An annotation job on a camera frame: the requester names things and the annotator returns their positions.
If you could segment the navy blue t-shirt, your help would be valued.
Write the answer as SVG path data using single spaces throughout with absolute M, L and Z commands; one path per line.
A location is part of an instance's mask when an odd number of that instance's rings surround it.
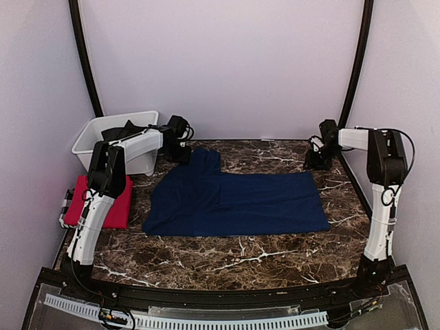
M 329 230 L 311 173 L 233 174 L 216 150 L 196 148 L 151 193 L 147 235 L 236 237 Z

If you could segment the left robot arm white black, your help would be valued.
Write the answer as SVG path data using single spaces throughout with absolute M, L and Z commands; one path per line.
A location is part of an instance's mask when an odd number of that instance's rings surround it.
M 187 120 L 172 115 L 165 125 L 145 126 L 127 120 L 124 126 L 101 132 L 93 147 L 87 172 L 85 200 L 65 260 L 75 271 L 93 269 L 94 252 L 105 218 L 127 185 L 129 163 L 137 162 L 134 174 L 151 176 L 159 154 L 169 162 L 188 164 L 192 149 L 186 144 L 194 130 Z

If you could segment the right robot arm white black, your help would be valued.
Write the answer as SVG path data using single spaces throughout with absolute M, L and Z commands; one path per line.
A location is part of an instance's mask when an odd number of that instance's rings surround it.
M 402 138 L 408 134 L 397 129 L 340 129 L 335 120 L 320 123 L 320 135 L 313 135 L 305 156 L 304 168 L 329 170 L 336 153 L 356 149 L 367 153 L 366 172 L 373 192 L 373 209 L 364 258 L 385 261 L 392 254 L 393 232 L 402 186 L 414 160 L 407 161 Z

